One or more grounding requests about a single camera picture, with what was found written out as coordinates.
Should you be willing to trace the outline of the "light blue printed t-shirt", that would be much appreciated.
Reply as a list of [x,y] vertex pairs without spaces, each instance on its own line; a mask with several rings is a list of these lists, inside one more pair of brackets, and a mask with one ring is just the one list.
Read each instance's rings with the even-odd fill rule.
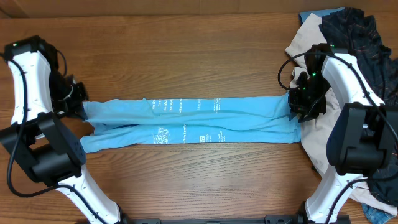
[[87,153],[133,144],[300,142],[287,95],[214,99],[111,100],[84,103],[93,134]]

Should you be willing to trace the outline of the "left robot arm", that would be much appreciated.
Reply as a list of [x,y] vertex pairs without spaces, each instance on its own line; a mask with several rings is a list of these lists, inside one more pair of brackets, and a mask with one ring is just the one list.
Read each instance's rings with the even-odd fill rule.
[[60,56],[61,51],[37,35],[7,44],[1,53],[14,83],[11,126],[1,130],[1,144],[10,154],[9,190],[22,198],[57,190],[88,223],[130,223],[94,181],[80,140],[61,121],[85,121],[88,94],[82,82],[60,72]]

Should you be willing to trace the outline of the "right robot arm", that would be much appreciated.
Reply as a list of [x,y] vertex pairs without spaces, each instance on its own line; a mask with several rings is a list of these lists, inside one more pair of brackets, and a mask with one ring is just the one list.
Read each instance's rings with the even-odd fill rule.
[[329,166],[313,195],[286,223],[349,223],[338,213],[359,183],[385,168],[397,146],[397,108],[387,106],[367,84],[357,58],[334,45],[313,45],[302,56],[307,74],[289,88],[291,118],[299,123],[326,113],[332,89],[341,113],[328,137]]

